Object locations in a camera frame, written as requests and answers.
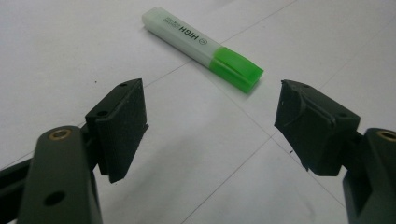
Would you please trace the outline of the green highlighter pen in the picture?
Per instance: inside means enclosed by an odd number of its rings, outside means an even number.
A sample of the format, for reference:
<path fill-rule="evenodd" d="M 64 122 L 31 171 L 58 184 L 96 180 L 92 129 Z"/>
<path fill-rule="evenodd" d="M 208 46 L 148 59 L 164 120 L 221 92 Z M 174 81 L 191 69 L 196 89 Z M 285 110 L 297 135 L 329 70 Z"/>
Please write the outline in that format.
<path fill-rule="evenodd" d="M 242 92 L 249 93 L 262 77 L 263 70 L 258 65 L 163 8 L 144 13 L 142 22 L 147 30 Z"/>

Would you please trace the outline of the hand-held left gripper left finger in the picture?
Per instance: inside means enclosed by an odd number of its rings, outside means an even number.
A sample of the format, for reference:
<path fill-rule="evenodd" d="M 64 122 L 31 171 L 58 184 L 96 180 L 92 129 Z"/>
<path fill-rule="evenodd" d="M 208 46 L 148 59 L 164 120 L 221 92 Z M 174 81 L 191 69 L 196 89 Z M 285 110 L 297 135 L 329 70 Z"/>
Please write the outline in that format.
<path fill-rule="evenodd" d="M 111 183 L 127 175 L 148 128 L 143 81 L 117 85 L 85 120 L 38 138 L 17 224 L 103 224 L 93 170 Z"/>

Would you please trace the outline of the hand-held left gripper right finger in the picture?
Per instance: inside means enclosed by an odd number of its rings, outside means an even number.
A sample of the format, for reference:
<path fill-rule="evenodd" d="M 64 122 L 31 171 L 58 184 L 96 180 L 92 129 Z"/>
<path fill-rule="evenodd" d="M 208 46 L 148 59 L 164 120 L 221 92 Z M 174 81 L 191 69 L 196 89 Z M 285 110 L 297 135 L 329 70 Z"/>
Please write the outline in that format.
<path fill-rule="evenodd" d="M 302 166 L 319 176 L 346 168 L 349 224 L 396 224 L 396 132 L 358 132 L 361 118 L 313 87 L 281 82 L 275 126 Z"/>

